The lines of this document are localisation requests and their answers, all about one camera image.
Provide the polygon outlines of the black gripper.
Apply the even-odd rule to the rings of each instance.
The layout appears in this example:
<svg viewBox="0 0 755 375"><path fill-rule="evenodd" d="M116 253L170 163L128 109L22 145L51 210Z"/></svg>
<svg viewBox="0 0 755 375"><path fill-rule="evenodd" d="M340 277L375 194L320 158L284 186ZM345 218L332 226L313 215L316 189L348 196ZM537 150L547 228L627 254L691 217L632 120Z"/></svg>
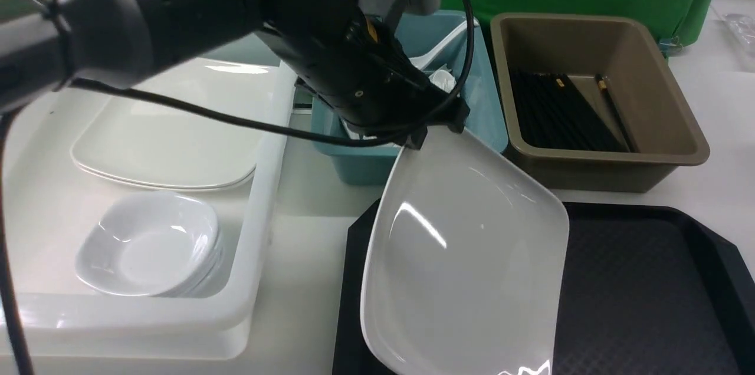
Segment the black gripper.
<svg viewBox="0 0 755 375"><path fill-rule="evenodd" d="M428 126L462 133L470 108L435 87L395 37L409 4L268 4L264 44L316 98L361 133L404 137L418 151Z"/></svg>

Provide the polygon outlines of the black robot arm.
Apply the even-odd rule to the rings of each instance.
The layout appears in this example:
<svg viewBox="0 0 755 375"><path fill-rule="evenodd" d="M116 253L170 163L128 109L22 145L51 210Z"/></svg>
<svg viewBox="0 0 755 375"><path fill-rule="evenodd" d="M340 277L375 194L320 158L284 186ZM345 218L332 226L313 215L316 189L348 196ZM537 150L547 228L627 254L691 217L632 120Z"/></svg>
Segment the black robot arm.
<svg viewBox="0 0 755 375"><path fill-rule="evenodd" d="M418 150L428 127L461 133L470 112L460 90L474 56L474 12L462 1L467 52L446 93L395 37L403 13L431 14L439 0L2 0L2 131L44 93L76 87L313 142ZM248 34L368 139L292 130L136 89Z"/></svg>

